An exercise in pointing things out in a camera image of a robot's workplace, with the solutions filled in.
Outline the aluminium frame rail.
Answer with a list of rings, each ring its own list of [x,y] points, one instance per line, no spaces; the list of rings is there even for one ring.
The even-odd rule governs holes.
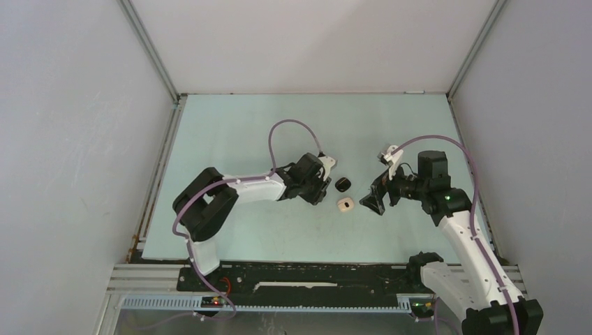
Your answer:
[[[120,264],[116,265],[110,276],[107,292],[103,300],[102,310],[98,317],[95,326],[96,334],[114,334],[117,329],[117,320],[122,311],[164,311],[164,310],[137,310],[137,309],[122,309],[120,303],[124,297],[129,295],[167,295],[167,296],[201,296],[207,297],[205,301],[207,304],[216,304],[222,306],[224,303],[216,302],[213,292],[206,293],[192,293],[192,292],[178,292],[177,279],[179,270],[188,265],[177,263],[167,264]],[[208,313],[217,313],[218,315],[227,315],[233,311],[237,311],[235,304],[231,301],[231,311],[204,311]],[[411,312],[422,308],[425,305],[413,306],[411,304]],[[190,313],[199,314],[202,311],[171,311],[173,313]],[[338,313],[338,312],[315,312],[315,311],[237,311],[240,313]],[[358,311],[346,312],[361,314]]]

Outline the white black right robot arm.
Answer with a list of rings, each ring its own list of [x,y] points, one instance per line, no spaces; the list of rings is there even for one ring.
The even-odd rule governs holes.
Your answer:
[[[451,185],[448,161],[443,151],[421,151],[417,172],[405,174],[403,152],[391,145],[378,155],[387,169],[370,186],[360,204],[383,215],[385,203],[417,200],[457,255],[468,280],[463,282],[437,253],[420,252],[410,257],[406,282],[410,289],[436,294],[456,315],[463,334],[537,334],[543,310],[527,299],[511,281],[471,211],[466,192]]]

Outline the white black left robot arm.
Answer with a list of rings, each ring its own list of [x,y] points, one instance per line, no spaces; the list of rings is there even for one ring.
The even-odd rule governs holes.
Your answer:
[[[186,239],[189,260],[197,267],[194,282],[207,291],[218,287],[220,258],[214,236],[234,206],[294,198],[317,205],[327,194],[336,164],[335,158],[324,153],[307,153],[266,175],[230,177],[214,167],[204,169],[172,203],[177,215],[172,231]]]

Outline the pink charging case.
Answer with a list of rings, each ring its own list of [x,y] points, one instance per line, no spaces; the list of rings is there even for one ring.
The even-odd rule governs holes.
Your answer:
[[[342,198],[336,203],[336,205],[340,212],[346,213],[354,208],[355,201],[350,197]]]

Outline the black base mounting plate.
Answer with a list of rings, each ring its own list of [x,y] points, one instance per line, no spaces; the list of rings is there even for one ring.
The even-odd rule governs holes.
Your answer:
[[[195,270],[179,270],[178,292],[206,293],[214,286],[240,304],[281,306],[413,306],[433,302],[435,294],[405,264],[231,262],[201,280]]]

